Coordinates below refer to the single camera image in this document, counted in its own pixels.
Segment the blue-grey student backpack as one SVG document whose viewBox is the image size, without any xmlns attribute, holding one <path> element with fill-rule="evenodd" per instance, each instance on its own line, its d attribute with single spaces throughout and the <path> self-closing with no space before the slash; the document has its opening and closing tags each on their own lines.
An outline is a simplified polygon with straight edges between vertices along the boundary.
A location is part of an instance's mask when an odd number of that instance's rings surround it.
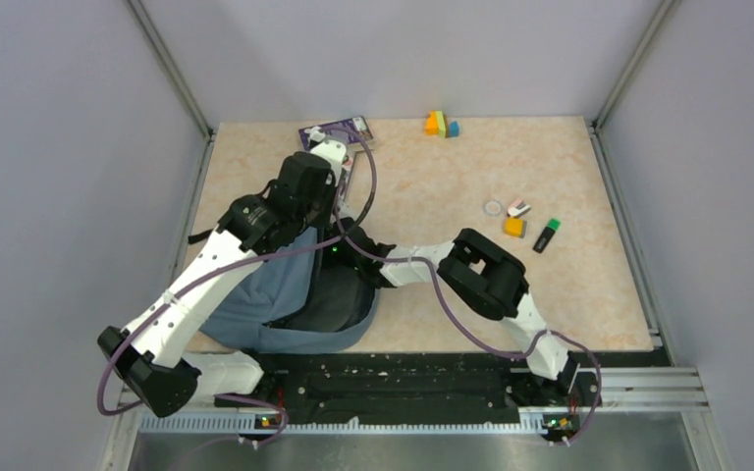
<svg viewBox="0 0 754 471">
<path fill-rule="evenodd" d="M 265 262 L 241 281 L 186 351 L 335 353 L 354 346 L 376 314 L 378 291 L 331 249 Z"/>
</svg>

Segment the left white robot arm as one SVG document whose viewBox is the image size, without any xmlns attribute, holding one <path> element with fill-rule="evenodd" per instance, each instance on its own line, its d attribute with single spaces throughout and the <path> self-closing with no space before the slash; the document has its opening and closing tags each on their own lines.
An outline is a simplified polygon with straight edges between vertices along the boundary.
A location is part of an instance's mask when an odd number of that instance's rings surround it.
<svg viewBox="0 0 754 471">
<path fill-rule="evenodd" d="M 249 355 L 186 348 L 244 279 L 264 262 L 292 255 L 290 244 L 308 227 L 329 223 L 346 159 L 344 147 L 329 141 L 288 156 L 264 191 L 231 203 L 194 260 L 142 314 L 100 334 L 107 358 L 96 393 L 101 414 L 113 413 L 104 405 L 111 375 L 157 417 L 220 394 L 240 394 L 257 406 L 272 399 L 275 379 Z"/>
</svg>

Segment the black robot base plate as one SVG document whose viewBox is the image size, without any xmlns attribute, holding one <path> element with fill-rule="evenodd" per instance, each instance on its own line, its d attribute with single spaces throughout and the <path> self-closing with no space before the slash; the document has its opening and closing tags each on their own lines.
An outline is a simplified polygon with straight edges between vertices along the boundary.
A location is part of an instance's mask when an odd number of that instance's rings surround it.
<svg viewBox="0 0 754 471">
<path fill-rule="evenodd" d="M 523 361 L 488 353 L 259 354 L 264 375 L 249 398 L 283 409 L 292 425 L 514 425 L 530 408 L 556 415 L 602 401 L 601 379 L 581 367 L 571 404 L 538 392 Z"/>
</svg>

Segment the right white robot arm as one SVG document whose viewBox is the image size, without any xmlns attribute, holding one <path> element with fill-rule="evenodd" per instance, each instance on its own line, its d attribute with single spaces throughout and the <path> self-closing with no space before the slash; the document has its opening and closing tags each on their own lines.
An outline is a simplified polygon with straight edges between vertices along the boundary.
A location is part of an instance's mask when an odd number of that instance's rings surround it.
<svg viewBox="0 0 754 471">
<path fill-rule="evenodd" d="M 376 243 L 351 217 L 337 219 L 335 234 L 341 240 L 334 253 L 376 288 L 430 284 L 441 304 L 446 302 L 444 289 L 450 288 L 472 312 L 499 323 L 518 350 L 487 346 L 486 351 L 525 361 L 544 401 L 571 404 L 582 397 L 576 384 L 581 364 L 570 342 L 553 332 L 540 314 L 523 263 L 496 242 L 463 229 L 441 244 Z"/>
</svg>

